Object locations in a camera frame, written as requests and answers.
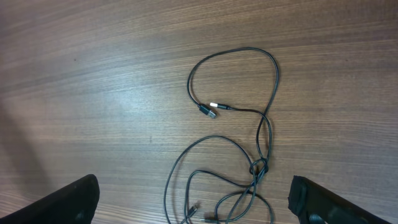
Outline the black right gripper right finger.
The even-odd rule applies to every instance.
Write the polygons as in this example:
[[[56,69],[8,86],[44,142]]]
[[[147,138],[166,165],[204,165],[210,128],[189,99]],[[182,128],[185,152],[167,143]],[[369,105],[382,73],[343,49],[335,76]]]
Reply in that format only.
[[[389,224],[302,176],[293,177],[288,201],[289,210],[301,224]]]

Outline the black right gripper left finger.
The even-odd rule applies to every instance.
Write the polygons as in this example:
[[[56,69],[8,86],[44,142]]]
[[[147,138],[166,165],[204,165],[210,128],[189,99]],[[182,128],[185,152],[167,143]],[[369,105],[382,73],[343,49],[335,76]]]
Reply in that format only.
[[[50,195],[1,218],[3,224],[90,224],[100,199],[98,179],[88,174]]]

